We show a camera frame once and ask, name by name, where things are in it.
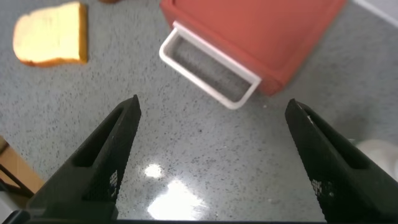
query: granite countertop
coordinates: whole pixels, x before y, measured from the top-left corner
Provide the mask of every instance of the granite countertop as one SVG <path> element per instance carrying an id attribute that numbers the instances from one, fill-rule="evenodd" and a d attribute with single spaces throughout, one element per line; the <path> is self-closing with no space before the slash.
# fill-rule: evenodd
<path id="1" fill-rule="evenodd" d="M 291 98 L 347 138 L 398 143 L 398 30 L 352 2 L 283 92 L 256 92 L 236 111 L 160 61 L 170 30 L 158 1 L 82 0 L 88 64 L 21 64 L 12 51 L 16 19 L 61 2 L 0 3 L 0 134 L 47 180 L 119 102 L 137 94 L 142 118 L 119 218 L 323 220 L 285 122 Z"/>

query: red container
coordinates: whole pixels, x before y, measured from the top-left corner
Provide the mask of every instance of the red container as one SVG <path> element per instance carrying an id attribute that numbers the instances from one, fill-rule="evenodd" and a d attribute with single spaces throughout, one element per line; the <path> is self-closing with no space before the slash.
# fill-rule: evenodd
<path id="1" fill-rule="evenodd" d="M 163 0 L 178 21 L 262 78 L 272 95 L 289 82 L 345 0 Z"/>

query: toast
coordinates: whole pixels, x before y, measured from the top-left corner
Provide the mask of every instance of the toast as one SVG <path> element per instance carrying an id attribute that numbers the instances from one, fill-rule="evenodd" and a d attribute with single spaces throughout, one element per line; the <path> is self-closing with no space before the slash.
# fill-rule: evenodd
<path id="1" fill-rule="evenodd" d="M 37 9 L 15 24 L 13 48 L 24 64 L 87 63 L 87 11 L 80 2 Z"/>

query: white object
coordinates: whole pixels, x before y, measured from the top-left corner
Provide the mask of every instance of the white object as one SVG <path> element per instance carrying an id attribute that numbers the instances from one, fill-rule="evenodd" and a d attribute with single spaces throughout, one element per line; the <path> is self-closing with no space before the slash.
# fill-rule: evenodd
<path id="1" fill-rule="evenodd" d="M 224 54 L 222 51 L 217 49 L 215 46 L 211 45 L 207 41 L 203 40 L 201 37 L 188 30 L 183 25 L 178 22 L 173 23 L 174 29 L 170 33 L 170 35 L 165 39 L 163 44 L 160 46 L 159 55 L 160 58 L 174 70 L 178 71 L 181 75 L 185 76 L 185 78 L 189 79 L 191 82 L 199 86 L 203 91 L 208 93 L 214 99 L 218 100 L 225 107 L 235 110 L 240 108 L 252 95 L 254 90 L 261 82 L 261 78 L 254 74 L 252 71 L 248 70 L 246 67 L 241 65 L 239 62 L 235 61 L 228 55 Z M 198 78 L 195 74 L 187 70 L 181 64 L 176 62 L 174 59 L 170 57 L 170 52 L 175 45 L 175 41 L 178 37 L 182 37 L 200 50 L 204 51 L 204 53 L 208 54 L 210 57 L 214 58 L 220 64 L 224 65 L 235 74 L 239 75 L 241 78 L 246 80 L 251 84 L 249 89 L 245 92 L 242 98 L 239 101 L 233 102 L 223 94 L 215 90 L 209 84 L 204 82 L 202 79 Z"/>
<path id="2" fill-rule="evenodd" d="M 398 27 L 397 0 L 354 0 L 360 6 Z"/>

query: white handle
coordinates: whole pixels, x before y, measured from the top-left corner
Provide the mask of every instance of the white handle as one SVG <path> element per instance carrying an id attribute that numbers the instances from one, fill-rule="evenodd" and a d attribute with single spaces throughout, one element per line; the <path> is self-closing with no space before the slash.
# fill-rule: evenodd
<path id="1" fill-rule="evenodd" d="M 170 67 L 174 68 L 174 70 L 181 73 L 181 75 L 185 76 L 185 78 L 189 79 L 191 82 L 199 86 L 203 91 L 207 92 L 214 99 L 218 100 L 225 107 L 235 110 L 240 108 L 252 95 L 254 90 L 260 84 L 261 79 L 256 74 L 252 73 L 252 71 L 245 68 L 239 62 L 235 61 L 228 55 L 224 54 L 222 51 L 218 50 L 216 47 L 203 40 L 201 37 L 194 34 L 192 31 L 188 30 L 183 25 L 178 22 L 173 23 L 174 29 L 170 33 L 170 35 L 165 39 L 162 46 L 160 46 L 159 55 L 160 58 Z M 195 74 L 184 68 L 181 64 L 176 62 L 169 56 L 173 46 L 175 45 L 175 41 L 178 37 L 181 36 L 200 50 L 204 51 L 204 53 L 208 54 L 210 57 L 214 58 L 216 61 L 229 68 L 231 71 L 239 75 L 241 78 L 246 80 L 251 84 L 249 89 L 245 92 L 242 98 L 233 102 L 220 92 L 215 90 L 209 84 L 204 82 L 202 79 L 198 78 Z"/>

